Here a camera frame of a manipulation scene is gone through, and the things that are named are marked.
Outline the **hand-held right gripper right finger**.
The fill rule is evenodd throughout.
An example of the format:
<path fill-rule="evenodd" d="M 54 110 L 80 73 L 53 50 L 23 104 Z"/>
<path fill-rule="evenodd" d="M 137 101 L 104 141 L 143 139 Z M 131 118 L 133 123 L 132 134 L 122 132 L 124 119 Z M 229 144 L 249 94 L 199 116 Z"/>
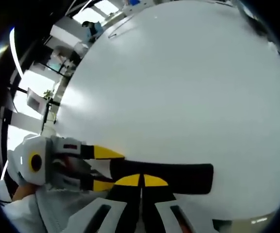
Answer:
<path fill-rule="evenodd" d="M 209 214 L 196 204 L 175 198 L 168 183 L 144 175 L 142 220 L 148 233 L 213 233 Z"/>

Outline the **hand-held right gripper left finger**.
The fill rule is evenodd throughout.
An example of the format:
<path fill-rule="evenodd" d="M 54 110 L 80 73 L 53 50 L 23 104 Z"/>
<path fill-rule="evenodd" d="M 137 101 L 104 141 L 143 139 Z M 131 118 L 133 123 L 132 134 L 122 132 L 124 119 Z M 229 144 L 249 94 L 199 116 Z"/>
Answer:
<path fill-rule="evenodd" d="M 105 198 L 97 198 L 67 223 L 67 233 L 133 233 L 139 219 L 140 174 L 118 180 Z"/>

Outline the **person's left hand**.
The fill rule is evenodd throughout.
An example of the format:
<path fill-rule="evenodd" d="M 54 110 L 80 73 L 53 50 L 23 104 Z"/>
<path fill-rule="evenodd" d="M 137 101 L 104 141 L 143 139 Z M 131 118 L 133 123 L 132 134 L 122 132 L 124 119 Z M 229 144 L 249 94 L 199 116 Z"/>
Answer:
<path fill-rule="evenodd" d="M 26 183 L 24 185 L 20 185 L 13 197 L 12 197 L 12 201 L 17 201 L 17 200 L 21 200 L 23 198 L 25 198 L 26 196 L 32 195 L 36 192 L 36 190 L 38 189 L 38 186 L 32 183 Z"/>

